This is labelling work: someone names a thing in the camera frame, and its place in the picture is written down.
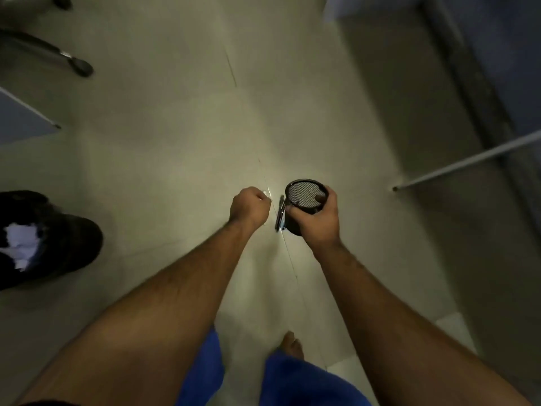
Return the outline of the person's right hand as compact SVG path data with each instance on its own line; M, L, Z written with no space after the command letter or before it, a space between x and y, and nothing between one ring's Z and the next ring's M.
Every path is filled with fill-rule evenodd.
M286 211L299 224L302 237L316 258L327 250L342 246L338 208L323 208L315 215L309 215L290 205Z

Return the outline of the person's left forearm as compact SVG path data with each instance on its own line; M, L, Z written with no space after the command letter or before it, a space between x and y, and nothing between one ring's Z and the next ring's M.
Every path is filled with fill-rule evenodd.
M230 219L112 304L59 352L17 406L173 406L261 225Z

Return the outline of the person's left hand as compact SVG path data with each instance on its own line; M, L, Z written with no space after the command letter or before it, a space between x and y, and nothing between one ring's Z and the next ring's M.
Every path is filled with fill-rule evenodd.
M233 198L228 221L240 223L253 233L265 224L271 206L271 198L262 190L253 186L244 188Z

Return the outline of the black office chair base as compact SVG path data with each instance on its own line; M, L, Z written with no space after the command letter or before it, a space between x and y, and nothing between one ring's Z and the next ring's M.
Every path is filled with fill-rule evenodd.
M17 14L17 10L21 9L23 4L28 1L33 0L0 0L0 41L13 42L33 51L62 58L78 76L91 77L94 74L94 68L87 61L18 28L12 16Z

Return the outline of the person's bare foot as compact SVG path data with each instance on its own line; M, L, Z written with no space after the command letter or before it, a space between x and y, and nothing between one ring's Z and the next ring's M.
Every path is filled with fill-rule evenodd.
M278 346L278 350L287 356L293 357L294 359L300 361L305 360L301 341L295 337L295 334L292 331L285 333L280 345Z

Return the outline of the black mesh pen holder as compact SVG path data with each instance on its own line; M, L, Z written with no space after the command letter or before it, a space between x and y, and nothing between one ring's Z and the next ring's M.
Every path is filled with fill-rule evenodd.
M311 179L298 179L290 182L285 188L286 207L292 205L309 215L315 215L323 208L320 208L315 196L319 193L319 186L323 184ZM301 236L301 229L297 221L292 218L285 209L285 227L296 236Z

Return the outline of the black waste bin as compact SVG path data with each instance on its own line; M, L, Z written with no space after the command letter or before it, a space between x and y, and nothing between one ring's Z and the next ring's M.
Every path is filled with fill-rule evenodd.
M61 211L39 192L0 191L0 236L13 222L36 224L41 244L27 272L17 271L0 253L0 291L78 271L94 262L103 247L98 224Z

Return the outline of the person's right forearm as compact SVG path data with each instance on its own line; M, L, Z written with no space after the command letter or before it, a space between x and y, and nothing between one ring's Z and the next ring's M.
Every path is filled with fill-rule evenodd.
M310 248L380 406L532 406L384 287L339 240Z

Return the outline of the blue shorts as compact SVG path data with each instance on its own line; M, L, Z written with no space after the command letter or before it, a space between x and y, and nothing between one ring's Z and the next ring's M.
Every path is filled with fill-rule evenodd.
M215 327L208 332L174 406L207 406L225 379ZM307 361L274 350L265 362L259 406L372 406L346 380Z

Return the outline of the grey desk panel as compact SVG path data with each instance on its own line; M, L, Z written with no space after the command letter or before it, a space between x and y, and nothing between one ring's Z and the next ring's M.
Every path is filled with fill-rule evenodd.
M0 87L0 145L56 133L56 122Z

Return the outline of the white crumpled paper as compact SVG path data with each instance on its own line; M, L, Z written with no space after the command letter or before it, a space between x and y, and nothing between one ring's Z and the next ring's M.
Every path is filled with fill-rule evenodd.
M17 271L27 272L41 244L38 226L13 222L3 227L2 231L0 253L11 259Z

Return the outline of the white metal desk leg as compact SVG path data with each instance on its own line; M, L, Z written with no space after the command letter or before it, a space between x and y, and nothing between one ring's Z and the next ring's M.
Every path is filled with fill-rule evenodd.
M491 160L493 158L506 155L512 151L521 149L523 147L527 147L529 145L535 144L538 141L541 141L541 129L538 129L528 135L520 136L517 138L514 138L508 142L505 142L501 145L498 145L494 148L484 150L481 153L478 153L476 155L472 155L470 157L464 158L460 161L457 161L455 163L449 164L447 166L444 166L442 168L439 168L437 170L434 170L430 173L427 173L425 175L416 177L408 182L404 182L402 184L395 185L391 188L392 192L398 192L402 191L407 188L412 188L414 186L417 186L419 184L423 184L426 182L433 181L437 178L447 176L449 174L452 174L454 172L469 168L471 166L475 166L477 164L483 163L485 161Z

